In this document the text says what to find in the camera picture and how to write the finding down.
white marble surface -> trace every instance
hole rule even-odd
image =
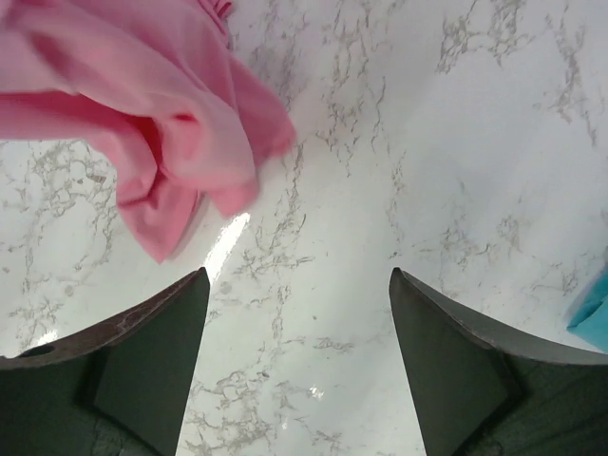
[[[81,142],[0,143],[0,351],[213,280],[180,456],[424,454],[390,319],[401,266],[525,331],[566,313],[608,244],[603,0],[247,0],[236,53],[299,146],[249,212],[199,214],[147,258]]]

fabric fold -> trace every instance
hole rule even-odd
[[[295,131],[228,50],[225,0],[22,0],[0,23],[0,137],[83,138],[118,172],[117,205],[157,261],[197,203],[232,216]]]

pink cloth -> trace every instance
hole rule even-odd
[[[224,216],[292,145],[279,99],[227,49],[225,0],[0,0],[0,137],[84,138],[158,262],[201,195]]]

blue object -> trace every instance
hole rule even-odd
[[[604,269],[574,315],[568,331],[608,352],[608,269]]]

dark green object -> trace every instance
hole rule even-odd
[[[428,456],[608,454],[608,356],[520,332],[400,270],[390,303]]]
[[[86,330],[0,358],[0,454],[174,456],[208,297],[199,270]]]

